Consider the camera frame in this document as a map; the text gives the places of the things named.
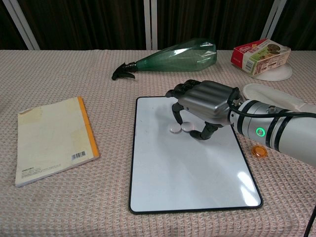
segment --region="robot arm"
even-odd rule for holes
[[[181,110],[205,121],[202,132],[190,132],[196,139],[207,140],[218,128],[232,124],[238,133],[316,166],[316,114],[291,112],[255,100],[242,102],[238,88],[214,81],[188,80],[166,97],[178,99],[172,111],[179,124]]]

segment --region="book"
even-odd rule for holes
[[[81,97],[18,114],[17,187],[98,157]]]

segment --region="black cable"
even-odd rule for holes
[[[255,115],[255,114],[249,114],[242,111],[239,111],[236,106],[233,105],[233,100],[236,98],[236,95],[239,95],[239,89],[238,87],[234,88],[231,95],[229,96],[227,100],[227,104],[231,111],[235,112],[236,114],[239,114],[244,117],[249,118],[276,118],[276,117],[309,117],[309,118],[316,118],[316,114],[314,113],[306,113],[306,112],[288,112],[288,113],[277,113],[277,114],[261,114],[261,115]]]
[[[315,216],[316,216],[316,205],[314,207],[314,211],[311,215],[311,218],[307,224],[307,227],[306,227],[306,230],[305,230],[305,233],[304,233],[304,237],[308,237],[308,235],[310,234],[310,231],[311,231],[311,228],[312,228],[312,225],[313,225],[313,222],[315,220]]]

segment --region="orange disc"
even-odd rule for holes
[[[263,158],[263,157],[267,157],[268,156],[268,152],[266,150],[266,148],[264,148],[263,146],[254,146],[251,150],[251,153],[259,158]]]

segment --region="black spray nozzle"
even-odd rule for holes
[[[116,80],[117,78],[135,78],[132,73],[138,71],[135,62],[120,65],[112,75],[112,80]]]

